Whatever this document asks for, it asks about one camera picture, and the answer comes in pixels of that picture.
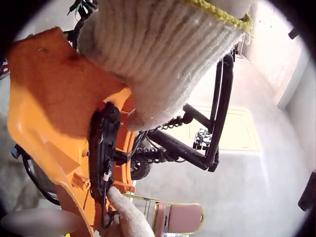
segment black metal tube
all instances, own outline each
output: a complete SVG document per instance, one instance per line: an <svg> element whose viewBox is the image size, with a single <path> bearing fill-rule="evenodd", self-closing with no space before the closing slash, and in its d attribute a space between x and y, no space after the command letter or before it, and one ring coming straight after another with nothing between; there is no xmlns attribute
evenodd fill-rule
<svg viewBox="0 0 316 237"><path fill-rule="evenodd" d="M206 127L209 130L212 130L211 122L209 121L209 119L205 117L203 114L201 114L198 110L193 108L191 105L185 104L182 110L186 113L189 113L194 119L196 119L204 127Z"/></svg>
<svg viewBox="0 0 316 237"><path fill-rule="evenodd" d="M206 164L211 166L217 151L219 140L223 131L226 114L228 110L230 93L232 90L232 83L234 77L234 60L233 56L229 53L223 58L223 77L221 93L219 98L217 115L214 123L214 130L212 135L211 144L206 154Z"/></svg>
<svg viewBox="0 0 316 237"><path fill-rule="evenodd" d="M221 59L216 66L216 75L215 75L215 86L214 86L214 94L213 94L213 102L212 102L212 110L210 116L210 126L209 133L213 133L215 116L218 106L218 96L219 91L221 89L221 80L222 80L222 72L223 72L223 59Z"/></svg>
<svg viewBox="0 0 316 237"><path fill-rule="evenodd" d="M168 152L177 154L179 157L182 157L200 169L206 170L208 168L205 164L205 157L201 153L198 153L193 148L178 141L162 130L150 130L147 136L153 142L167 149Z"/></svg>

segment black bracket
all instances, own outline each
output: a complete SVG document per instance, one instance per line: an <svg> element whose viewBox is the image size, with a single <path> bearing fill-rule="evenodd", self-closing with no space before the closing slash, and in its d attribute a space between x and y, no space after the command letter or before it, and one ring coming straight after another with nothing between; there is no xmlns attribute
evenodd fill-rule
<svg viewBox="0 0 316 237"><path fill-rule="evenodd" d="M119 110L107 102L102 111L94 112L90 124L89 137L89 178L91 196L102 207L102 227L104 223L106 194L114 182L113 158L116 153L117 132L121 126Z"/></svg>

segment white knit glove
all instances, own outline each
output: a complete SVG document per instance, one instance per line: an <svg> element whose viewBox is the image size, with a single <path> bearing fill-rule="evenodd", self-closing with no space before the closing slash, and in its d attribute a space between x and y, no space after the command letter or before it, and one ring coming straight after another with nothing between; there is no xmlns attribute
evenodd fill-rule
<svg viewBox="0 0 316 237"><path fill-rule="evenodd" d="M115 187L109 189L107 198L119 212L119 222L114 220L108 229L100 228L98 231L101 237L155 237L144 214L129 198Z"/></svg>
<svg viewBox="0 0 316 237"><path fill-rule="evenodd" d="M212 2L229 3L222 7L240 17L249 1ZM206 71L252 26L248 16L238 20L203 0L98 3L98 11L81 29L78 49L130 86L135 111L127 125L133 131L171 119Z"/></svg>

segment blurred patch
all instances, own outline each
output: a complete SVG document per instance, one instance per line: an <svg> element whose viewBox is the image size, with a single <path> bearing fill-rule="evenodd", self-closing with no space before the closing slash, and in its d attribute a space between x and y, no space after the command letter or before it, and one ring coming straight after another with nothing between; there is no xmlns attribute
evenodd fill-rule
<svg viewBox="0 0 316 237"><path fill-rule="evenodd" d="M15 211L1 219L1 226L15 234L31 237L53 237L72 233L84 225L74 213L34 208Z"/></svg>

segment screw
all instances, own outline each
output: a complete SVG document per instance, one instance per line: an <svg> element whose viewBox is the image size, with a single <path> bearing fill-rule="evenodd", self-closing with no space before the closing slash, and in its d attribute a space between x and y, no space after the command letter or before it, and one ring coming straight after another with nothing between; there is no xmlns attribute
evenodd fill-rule
<svg viewBox="0 0 316 237"><path fill-rule="evenodd" d="M82 157L90 156L90 151L88 149L83 149Z"/></svg>

